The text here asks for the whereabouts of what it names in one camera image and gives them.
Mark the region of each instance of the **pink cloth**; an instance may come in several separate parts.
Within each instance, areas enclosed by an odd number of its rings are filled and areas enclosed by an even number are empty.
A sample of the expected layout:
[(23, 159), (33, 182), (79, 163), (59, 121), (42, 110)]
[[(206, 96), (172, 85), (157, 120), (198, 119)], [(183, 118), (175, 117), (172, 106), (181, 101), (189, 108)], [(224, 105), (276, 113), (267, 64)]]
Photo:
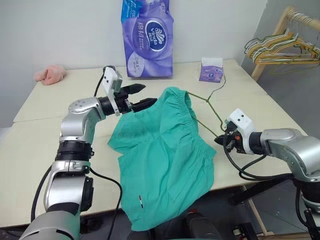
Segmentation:
[(34, 80), (41, 81), (43, 85), (51, 85), (61, 81), (66, 75), (66, 70), (62, 66), (50, 65), (42, 71), (34, 74)]

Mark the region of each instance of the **green fabric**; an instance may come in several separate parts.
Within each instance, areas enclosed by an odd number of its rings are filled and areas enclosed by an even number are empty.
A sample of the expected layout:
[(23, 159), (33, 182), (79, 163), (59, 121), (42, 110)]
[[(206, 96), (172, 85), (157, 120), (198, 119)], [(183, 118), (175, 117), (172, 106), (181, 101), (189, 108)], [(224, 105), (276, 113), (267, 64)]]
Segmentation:
[(179, 216), (213, 185), (216, 151), (199, 136), (195, 118), (188, 93), (176, 87), (120, 118), (108, 144), (123, 154), (121, 206), (133, 231)]

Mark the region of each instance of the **beige table surface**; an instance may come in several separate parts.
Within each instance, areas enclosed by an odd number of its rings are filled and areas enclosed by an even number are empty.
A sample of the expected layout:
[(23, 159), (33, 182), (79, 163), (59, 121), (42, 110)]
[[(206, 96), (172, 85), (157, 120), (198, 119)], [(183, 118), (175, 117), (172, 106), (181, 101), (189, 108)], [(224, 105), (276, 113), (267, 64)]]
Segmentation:
[[(237, 64), (233, 59), (225, 60), (223, 68), (227, 79), (225, 87), (217, 92), (212, 100), (232, 99), (236, 96), (246, 97), (266, 95), (266, 92)], [(199, 82), (201, 71), (200, 62), (177, 63), (174, 65), (172, 79), (133, 80), (127, 77), (125, 67), (117, 67), (123, 76), (122, 86), (142, 83), (146, 88), (132, 96), (133, 103), (144, 98), (157, 98), (165, 88), (170, 86), (190, 91), (202, 97), (208, 97), (218, 83)], [(32, 93), (16, 115), (14, 122), (63, 117), (67, 114), (68, 106), (78, 99), (92, 97), (97, 83), (102, 75), (102, 69), (69, 70), (61, 82), (44, 86), (36, 84)], [(105, 96), (102, 86), (98, 97)]]
[[(191, 99), (192, 108), (198, 119), (217, 134), (222, 134), (219, 129), (219, 122), (208, 104), (196, 100), (194, 97)], [(269, 128), (296, 128), (301, 130), (291, 117), (265, 94), (252, 93), (246, 94), (246, 97), (233, 96), (233, 98), (220, 95), (220, 99), (213, 99), (211, 103), (223, 119), (235, 108), (242, 109), (253, 120), (257, 130), (260, 131)], [(56, 156), (61, 120), (61, 117), (56, 117), (14, 123), (0, 142), (0, 162), (2, 166), (5, 166), (0, 175), (0, 227), (17, 226), (30, 222), (32, 200), (36, 188), (44, 172)], [(119, 181), (120, 170), (117, 158), (120, 154), (107, 145), (118, 120), (118, 117), (109, 116), (105, 121), (98, 123), (92, 144), (95, 155), (90, 162), (92, 168), (98, 173)], [(199, 134), (217, 150), (213, 159), (214, 184), (212, 189), (228, 188), (247, 183), (247, 181), (239, 178), (237, 170), (228, 162), (222, 146), (214, 142), (212, 133), (199, 126)], [(257, 158), (257, 156), (237, 153), (233, 153), (232, 156), (240, 166), (244, 166)], [(288, 173), (289, 168), (283, 161), (268, 157), (249, 168), (248, 171), (256, 175), (276, 175)], [(113, 210), (119, 197), (118, 187), (98, 177), (92, 175), (90, 177), (94, 178), (93, 202), (90, 210), (83, 214)], [(44, 191), (42, 190), (37, 204), (37, 215), (44, 213), (43, 195)]]

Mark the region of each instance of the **tissue box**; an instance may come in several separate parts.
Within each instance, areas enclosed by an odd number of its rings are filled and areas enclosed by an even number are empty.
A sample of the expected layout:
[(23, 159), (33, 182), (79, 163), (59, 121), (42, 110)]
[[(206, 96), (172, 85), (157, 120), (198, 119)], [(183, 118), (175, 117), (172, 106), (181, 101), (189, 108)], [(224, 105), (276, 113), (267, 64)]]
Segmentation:
[(220, 83), (223, 75), (224, 68), (222, 58), (201, 58), (201, 73), (199, 81)]
[(128, 77), (172, 77), (169, 0), (123, 0), (121, 22)]

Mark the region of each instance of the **purple tissue package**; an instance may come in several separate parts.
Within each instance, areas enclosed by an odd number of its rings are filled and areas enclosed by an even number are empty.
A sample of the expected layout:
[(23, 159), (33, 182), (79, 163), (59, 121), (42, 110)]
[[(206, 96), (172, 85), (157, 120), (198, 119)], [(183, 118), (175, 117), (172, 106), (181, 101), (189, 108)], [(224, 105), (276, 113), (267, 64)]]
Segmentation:
[(128, 77), (172, 77), (169, 0), (123, 0), (121, 22)]

